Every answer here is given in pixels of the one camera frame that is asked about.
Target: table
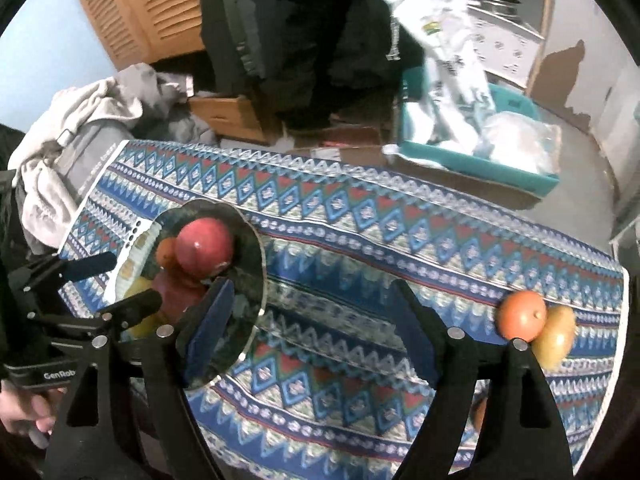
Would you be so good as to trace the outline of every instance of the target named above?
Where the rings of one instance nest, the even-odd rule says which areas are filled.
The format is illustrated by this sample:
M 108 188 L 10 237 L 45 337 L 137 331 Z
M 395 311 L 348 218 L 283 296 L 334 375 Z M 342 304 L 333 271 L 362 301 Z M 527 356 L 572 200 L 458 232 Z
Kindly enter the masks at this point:
M 134 229 L 196 198 L 236 206 L 265 247 L 268 302 L 244 361 L 189 395 L 212 453 L 264 478 L 388 478 L 428 411 L 382 302 L 406 279 L 447 326 L 504 342 L 495 306 L 528 288 L 574 309 L 574 348 L 547 379 L 575 468 L 620 370 L 628 275 L 608 255 L 507 209 L 400 174 L 252 150 L 133 140 L 120 147 L 60 249 L 120 254 Z M 109 275 L 68 284 L 76 316 Z M 479 381 L 481 396 L 487 384 Z M 467 425 L 453 469 L 477 441 Z

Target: orange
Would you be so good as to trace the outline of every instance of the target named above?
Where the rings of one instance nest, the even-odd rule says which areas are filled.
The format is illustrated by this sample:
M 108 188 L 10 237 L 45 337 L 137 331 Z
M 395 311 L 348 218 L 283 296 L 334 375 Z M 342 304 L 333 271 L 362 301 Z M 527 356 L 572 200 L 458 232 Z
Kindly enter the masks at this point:
M 176 238 L 165 238 L 158 244 L 156 249 L 156 262 L 163 269 L 175 269 L 179 267 L 175 257 Z
M 507 297 L 498 308 L 495 323 L 505 339 L 533 341 L 545 325 L 546 305 L 537 292 L 521 290 Z

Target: plastic bag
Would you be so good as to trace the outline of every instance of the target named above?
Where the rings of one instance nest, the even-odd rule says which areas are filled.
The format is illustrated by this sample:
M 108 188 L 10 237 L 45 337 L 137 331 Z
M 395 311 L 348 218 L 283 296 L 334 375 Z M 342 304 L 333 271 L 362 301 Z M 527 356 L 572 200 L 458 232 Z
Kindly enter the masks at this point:
M 424 49 L 422 110 L 444 127 L 456 151 L 471 155 L 495 104 L 471 40 L 468 0 L 385 1 L 392 28 L 402 25 Z M 398 58 L 396 44 L 389 57 Z M 431 132 L 422 136 L 431 138 Z
M 553 126 L 514 112 L 489 117 L 482 127 L 477 156 L 518 170 L 538 174 L 559 173 L 553 153 Z

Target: gray cloth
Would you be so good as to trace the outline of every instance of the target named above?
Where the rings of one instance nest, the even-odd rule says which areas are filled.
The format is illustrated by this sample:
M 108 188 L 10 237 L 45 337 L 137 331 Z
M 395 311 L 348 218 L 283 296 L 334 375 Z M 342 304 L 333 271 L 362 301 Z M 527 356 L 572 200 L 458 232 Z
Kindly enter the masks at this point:
M 134 134 L 139 139 L 174 140 L 183 144 L 201 142 L 215 144 L 216 136 L 209 125 L 191 113 L 186 105 L 177 104 L 169 111 L 164 121 L 147 123 L 145 128 L 136 127 Z
M 189 79 L 139 63 L 81 89 L 58 92 L 10 160 L 24 184 L 25 231 L 59 247 L 79 202 L 123 140 L 213 144 L 209 127 L 180 107 L 190 94 Z
M 120 143 L 131 139 L 130 131 L 120 121 L 100 119 L 80 126 L 55 163 L 60 180 L 76 203 L 86 196 Z
M 187 76 L 156 72 L 138 63 L 118 72 L 116 81 L 142 102 L 142 117 L 131 130 L 137 139 L 215 144 L 209 125 L 184 105 Z

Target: blue wall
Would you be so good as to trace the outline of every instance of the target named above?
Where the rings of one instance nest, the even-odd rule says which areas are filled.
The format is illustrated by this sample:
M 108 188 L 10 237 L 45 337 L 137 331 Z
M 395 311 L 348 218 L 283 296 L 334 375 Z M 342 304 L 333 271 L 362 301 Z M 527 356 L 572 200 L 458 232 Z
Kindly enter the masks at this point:
M 0 37 L 0 123 L 26 132 L 55 92 L 114 73 L 79 0 L 27 0 Z

